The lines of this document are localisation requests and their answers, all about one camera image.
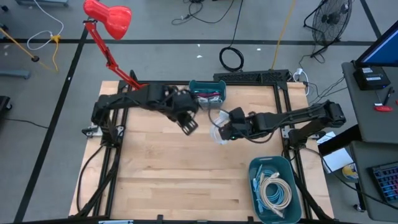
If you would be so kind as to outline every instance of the red desk lamp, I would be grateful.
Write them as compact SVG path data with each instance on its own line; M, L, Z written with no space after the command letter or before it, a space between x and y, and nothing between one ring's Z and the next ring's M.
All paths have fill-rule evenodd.
M93 18L91 20L84 21L84 24L87 31L97 43L99 49L106 57L106 66L119 75L127 84L131 85L134 89L139 90L142 85L119 68L119 65L116 63L109 51L109 48L105 45L104 40L101 38L96 28L97 21L100 21L105 25L105 29L114 39L122 39L131 22L131 10L125 6L107 7L97 0L86 0L83 5L83 9L88 16Z

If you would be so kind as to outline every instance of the wooden tabletop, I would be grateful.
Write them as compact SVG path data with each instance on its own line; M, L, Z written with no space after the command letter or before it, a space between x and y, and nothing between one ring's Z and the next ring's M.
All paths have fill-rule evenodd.
M288 86L292 109L307 107L302 83ZM114 94L117 87L118 82L103 82L100 94ZM223 109L227 111L240 106L245 113L277 112L271 86L228 86L226 95ZM282 91L280 98L284 108ZM212 111L213 119L217 113ZM258 220L252 209L248 165L255 157L281 155L280 132L266 144L238 139L221 146L210 138L207 113L199 111L195 120L198 129L186 136L158 112L129 109L111 218L155 220L161 214L165 220L246 221L248 216ZM99 144L100 138L88 140L82 165ZM318 150L315 141L308 141L307 147ZM320 158L308 151L300 153L308 191L333 217ZM83 174L81 207L98 186L103 155L104 150ZM105 190L100 214L107 193ZM76 212L75 193L70 214Z

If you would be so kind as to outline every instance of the concrete floor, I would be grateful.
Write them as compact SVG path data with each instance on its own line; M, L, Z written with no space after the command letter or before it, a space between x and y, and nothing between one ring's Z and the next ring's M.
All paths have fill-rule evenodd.
M212 80L214 73L224 72L218 61L218 52L226 44L211 40L228 40L233 35L239 4L233 4L226 17L215 25L192 20L181 26L172 26L171 20L187 13L187 4L181 0L103 0L107 5L126 5L133 11L132 24L124 40L136 40L131 44L110 44L113 55L123 70L133 68L141 80ZM397 19L395 0L366 0L374 20L381 32L386 31ZM14 108L8 118L28 119L44 126L50 125L53 136L49 143L37 184L34 188L24 221L65 218L69 213L75 184L80 169L86 139L81 129L90 124L93 102L98 97L103 80L118 80L117 76L104 66L105 60L95 44L85 44L81 51L76 70L70 70L83 32L81 23L87 16L82 10L83 0L71 0L70 7L48 6L46 11L65 24L64 39L74 44L60 44L57 62L60 73L44 70L32 63L14 44L0 44L0 67L2 69L30 70L28 80L0 77L0 95L12 98ZM237 40L277 40L291 1L244 1L236 33ZM287 26L284 40L311 41L309 30L302 27L304 18L316 8L319 1L297 1L294 13ZM59 24L42 14L36 7L19 6L13 0L3 0L10 11L0 13L0 22L6 24L15 38L27 39L44 30L58 32ZM229 6L230 1L204 2L200 17L216 20ZM102 25L98 30L104 39L110 36ZM137 44L146 40L147 44ZM178 40L193 40L181 44ZM207 44L197 45L201 40ZM362 45L335 45L323 55L326 63L319 64L306 58L303 67L310 82L320 90L330 86L341 76L341 63L358 58L367 48L365 42L376 40L375 32L365 14L361 1L353 4L353 13L343 42L360 41ZM312 45L282 45L275 68L288 68L294 72L302 55L312 51ZM35 54L42 61L51 64L54 45L38 50ZM267 70L271 67L275 45L239 44L235 46L245 57L244 70ZM234 55L225 55L227 63L238 63ZM60 104L63 86L70 83L64 104ZM335 89L344 87L344 82ZM315 98L312 93L308 100ZM348 119L336 133L356 124L355 115L346 90L331 95L330 100L339 103ZM58 119L53 118L60 111ZM42 148L46 130L31 124L2 121L0 129L0 223L13 222L22 196L27 187L36 159ZM358 202L356 192L339 183L333 176L327 176L329 193L335 217L341 221L358 223L380 223L369 219L366 213L358 213L352 205Z

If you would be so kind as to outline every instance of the keyboard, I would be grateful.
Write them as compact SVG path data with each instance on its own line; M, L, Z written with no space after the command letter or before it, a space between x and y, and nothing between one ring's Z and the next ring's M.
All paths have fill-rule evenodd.
M274 82L288 82L291 80L290 73L287 69L283 70L268 70L255 72L228 72L216 73L213 75L216 82L220 80L228 82L246 82L246 83L274 83Z
M369 168L381 197L385 202L398 202L398 162Z

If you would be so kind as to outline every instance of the teal bin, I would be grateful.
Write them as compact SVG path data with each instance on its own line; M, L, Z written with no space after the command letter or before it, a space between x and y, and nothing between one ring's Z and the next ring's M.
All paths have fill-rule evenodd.
M225 102L225 99L226 99L226 83L223 80L219 81L218 83L217 82L197 82L196 80L192 80L189 82L189 89L194 94L195 94L195 91L197 91L197 90L220 91L221 100L223 102L221 102L221 103L215 103L215 102L201 103L199 101L199 104L202 108L208 108L209 106L211 107L211 109L221 108L221 106L223 105L223 103Z
M261 167L261 171L271 170L273 172L279 172L279 178L285 180L290 188L292 189L292 201L290 204L281 211L284 214L284 218L279 217L271 210L266 210L262 213L259 211L259 205L257 202L256 193L253 191L252 180L256 178L257 172ZM301 204L299 195L297 193L296 184L294 182L294 176L290 162L282 156L269 156L269 157L258 157L250 162L249 166L249 183L250 190L252 193L253 209L259 219L265 224L278 224L278 223L297 223L301 218ZM276 191L276 186L271 184L267 188L267 195L272 195Z

